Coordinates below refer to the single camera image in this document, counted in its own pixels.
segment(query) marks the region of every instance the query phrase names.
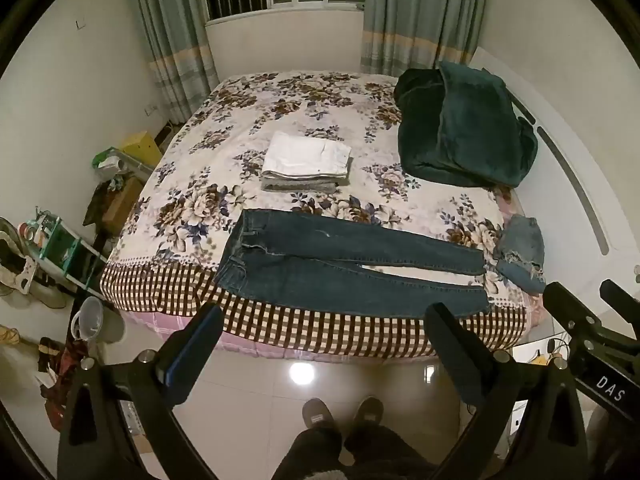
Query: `shoe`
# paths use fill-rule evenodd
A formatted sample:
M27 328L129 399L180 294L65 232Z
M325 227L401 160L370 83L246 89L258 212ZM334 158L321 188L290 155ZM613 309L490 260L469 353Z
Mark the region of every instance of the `shoe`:
M382 401L377 397L369 396L360 403L358 411L353 417L353 424L354 426L357 426L361 422L380 424L384 412L385 405L382 404Z
M334 416L320 399L309 399L302 406L302 418L307 428L336 428Z

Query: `jeans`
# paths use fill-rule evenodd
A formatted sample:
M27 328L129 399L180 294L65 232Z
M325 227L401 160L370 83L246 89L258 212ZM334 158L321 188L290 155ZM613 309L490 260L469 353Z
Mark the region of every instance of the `jeans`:
M482 286L384 274L361 265L484 273L482 252L380 226L270 209L242 212L216 281L249 300L316 312L421 319L443 303L454 316L487 312Z
M428 478L435 466L389 428L372 422L357 425L344 441L354 465L338 461L342 436L332 428L300 433L271 480L302 480L313 473L343 471L348 479Z

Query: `folded white clothing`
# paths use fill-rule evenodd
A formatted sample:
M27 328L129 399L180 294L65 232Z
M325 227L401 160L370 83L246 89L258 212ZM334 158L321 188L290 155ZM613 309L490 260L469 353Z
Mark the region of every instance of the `folded white clothing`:
M291 180L317 176L345 178L350 155L351 148L335 140L276 132L264 156L262 176Z

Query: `floral bedspread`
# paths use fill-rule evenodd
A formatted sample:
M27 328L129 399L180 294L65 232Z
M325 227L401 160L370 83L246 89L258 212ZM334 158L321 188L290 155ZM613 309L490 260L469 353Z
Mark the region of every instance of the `floral bedspread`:
M175 136L146 183L110 257L111 267L180 264L213 275L244 208L274 208L400 229L484 251L484 276L374 267L427 280L481 283L496 309L521 308L523 293L495 272L503 225L494 190L407 175L398 155L396 79L333 72L260 73L221 83ZM267 192L260 170L274 132L340 140L352 148L349 184L336 193ZM108 272L102 289L126 310L192 315L171 295L124 299Z

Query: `blue-gray curtain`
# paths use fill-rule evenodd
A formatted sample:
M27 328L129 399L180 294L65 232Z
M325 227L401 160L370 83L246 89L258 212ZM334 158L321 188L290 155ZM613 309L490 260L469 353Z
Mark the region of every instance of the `blue-gray curtain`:
M169 118L186 122L219 82L201 0L132 1Z
M399 76L439 60L468 63L485 0L366 0L362 71Z

